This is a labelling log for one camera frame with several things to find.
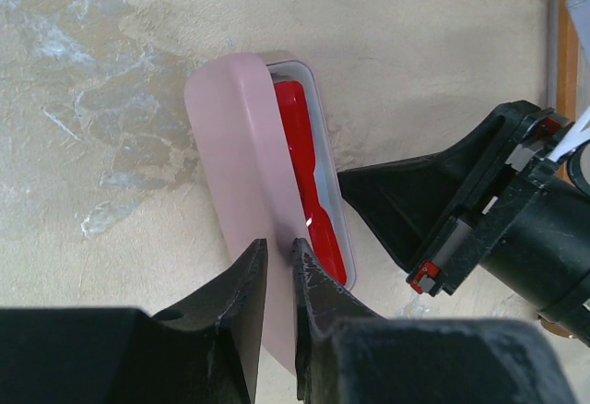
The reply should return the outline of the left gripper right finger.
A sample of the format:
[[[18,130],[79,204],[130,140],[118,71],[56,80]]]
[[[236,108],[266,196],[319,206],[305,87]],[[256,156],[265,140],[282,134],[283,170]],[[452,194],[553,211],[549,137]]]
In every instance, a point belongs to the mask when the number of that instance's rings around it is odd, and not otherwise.
[[[573,403],[557,356],[512,319],[386,319],[293,243],[297,398],[304,403]]]

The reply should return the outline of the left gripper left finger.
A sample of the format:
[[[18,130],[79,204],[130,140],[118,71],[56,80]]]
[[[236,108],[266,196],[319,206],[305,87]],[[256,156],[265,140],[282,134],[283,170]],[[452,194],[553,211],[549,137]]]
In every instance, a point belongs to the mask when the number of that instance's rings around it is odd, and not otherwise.
[[[5,403],[252,403],[267,245],[149,315],[118,308],[5,308]]]

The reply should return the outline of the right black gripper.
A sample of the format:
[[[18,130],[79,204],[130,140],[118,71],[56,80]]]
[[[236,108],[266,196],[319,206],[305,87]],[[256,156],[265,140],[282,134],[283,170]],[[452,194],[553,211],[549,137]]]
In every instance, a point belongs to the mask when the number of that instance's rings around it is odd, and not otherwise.
[[[448,149],[339,172],[341,195],[415,291],[453,293],[484,267],[542,316],[551,301],[544,161],[564,123],[529,101],[503,103]]]

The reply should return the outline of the red sunglasses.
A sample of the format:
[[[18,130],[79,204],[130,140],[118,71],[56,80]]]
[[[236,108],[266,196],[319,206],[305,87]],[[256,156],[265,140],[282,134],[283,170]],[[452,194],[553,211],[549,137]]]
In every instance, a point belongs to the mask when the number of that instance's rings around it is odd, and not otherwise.
[[[344,260],[314,178],[316,156],[304,88],[290,80],[275,83],[274,90],[313,250],[328,274],[344,285],[348,281]]]

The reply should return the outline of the pink glasses case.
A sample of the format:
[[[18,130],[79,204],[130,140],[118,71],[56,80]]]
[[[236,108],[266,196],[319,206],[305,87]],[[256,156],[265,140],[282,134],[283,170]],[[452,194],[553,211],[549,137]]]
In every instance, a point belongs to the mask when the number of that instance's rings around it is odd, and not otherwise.
[[[231,53],[199,66],[184,86],[184,103],[218,223],[231,259],[254,239],[268,249],[263,345],[295,370],[295,311],[291,248],[309,236],[276,82],[303,87],[311,122],[313,177],[320,206],[334,227],[344,275],[356,280],[336,167],[313,71],[293,53]]]

